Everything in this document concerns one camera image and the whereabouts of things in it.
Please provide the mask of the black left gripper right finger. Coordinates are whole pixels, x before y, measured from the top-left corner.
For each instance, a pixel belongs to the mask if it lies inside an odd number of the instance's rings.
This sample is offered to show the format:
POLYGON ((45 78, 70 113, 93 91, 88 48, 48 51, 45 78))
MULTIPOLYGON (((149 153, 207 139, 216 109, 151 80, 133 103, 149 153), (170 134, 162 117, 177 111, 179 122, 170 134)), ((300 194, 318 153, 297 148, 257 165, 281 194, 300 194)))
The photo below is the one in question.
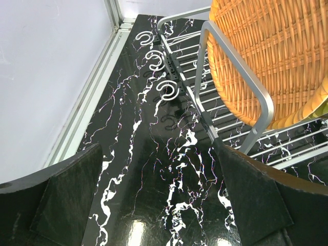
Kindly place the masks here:
POLYGON ((242 245, 327 245, 327 187, 215 145, 242 245))

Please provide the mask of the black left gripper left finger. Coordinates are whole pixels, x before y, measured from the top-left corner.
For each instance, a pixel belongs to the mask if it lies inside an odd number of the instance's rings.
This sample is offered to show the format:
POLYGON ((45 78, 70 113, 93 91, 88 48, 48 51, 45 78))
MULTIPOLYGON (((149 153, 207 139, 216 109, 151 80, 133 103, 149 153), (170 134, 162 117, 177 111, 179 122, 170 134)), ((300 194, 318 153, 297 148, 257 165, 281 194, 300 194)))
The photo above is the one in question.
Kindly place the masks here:
POLYGON ((1 245, 81 245, 103 164, 101 145, 1 184, 1 245))

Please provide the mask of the yellow green woven plate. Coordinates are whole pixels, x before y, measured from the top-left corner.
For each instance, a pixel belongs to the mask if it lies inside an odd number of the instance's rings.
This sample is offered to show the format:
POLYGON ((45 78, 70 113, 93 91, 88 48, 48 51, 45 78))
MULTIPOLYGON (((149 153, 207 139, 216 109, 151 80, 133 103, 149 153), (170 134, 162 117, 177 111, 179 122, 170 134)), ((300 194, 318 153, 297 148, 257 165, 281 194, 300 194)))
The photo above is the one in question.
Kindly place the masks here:
POLYGON ((278 96, 268 130, 282 129, 327 114, 327 76, 315 90, 278 96))

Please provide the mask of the orange woven plate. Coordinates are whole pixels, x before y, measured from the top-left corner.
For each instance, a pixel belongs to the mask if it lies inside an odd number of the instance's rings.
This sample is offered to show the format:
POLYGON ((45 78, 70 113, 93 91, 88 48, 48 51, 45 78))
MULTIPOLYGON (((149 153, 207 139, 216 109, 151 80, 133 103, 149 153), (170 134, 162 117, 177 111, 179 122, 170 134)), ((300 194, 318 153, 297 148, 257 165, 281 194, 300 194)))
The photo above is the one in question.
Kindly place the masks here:
POLYGON ((209 19, 273 105, 278 96, 317 89, 327 76, 327 1, 213 1, 209 19))

